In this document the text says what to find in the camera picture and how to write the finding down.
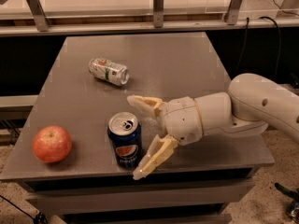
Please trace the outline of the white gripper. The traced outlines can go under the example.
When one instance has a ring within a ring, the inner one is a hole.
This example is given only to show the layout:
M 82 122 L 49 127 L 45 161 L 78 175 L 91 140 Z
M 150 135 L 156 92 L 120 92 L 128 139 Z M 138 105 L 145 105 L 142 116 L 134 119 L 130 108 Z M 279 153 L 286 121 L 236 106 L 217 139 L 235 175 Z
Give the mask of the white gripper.
M 190 97 L 165 103 L 157 97 L 130 95 L 127 101 L 148 117 L 157 118 L 160 115 L 163 131 L 167 134 L 164 138 L 159 135 L 153 138 L 147 153 L 133 171 L 133 180 L 151 174 L 172 156 L 178 144 L 186 146 L 199 141 L 203 136 L 199 108 Z

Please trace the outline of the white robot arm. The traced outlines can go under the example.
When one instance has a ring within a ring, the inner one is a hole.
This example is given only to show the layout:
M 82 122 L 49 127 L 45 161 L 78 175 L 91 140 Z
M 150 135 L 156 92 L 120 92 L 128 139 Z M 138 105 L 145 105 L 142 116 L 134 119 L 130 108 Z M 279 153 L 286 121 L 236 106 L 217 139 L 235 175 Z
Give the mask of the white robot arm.
M 130 95 L 128 103 L 161 123 L 164 136 L 155 136 L 133 171 L 139 180 L 167 161 L 178 146 L 204 136 L 247 137 L 271 125 L 299 141 L 299 96 L 274 81 L 255 74 L 241 74 L 227 92 L 168 102 L 157 97 Z

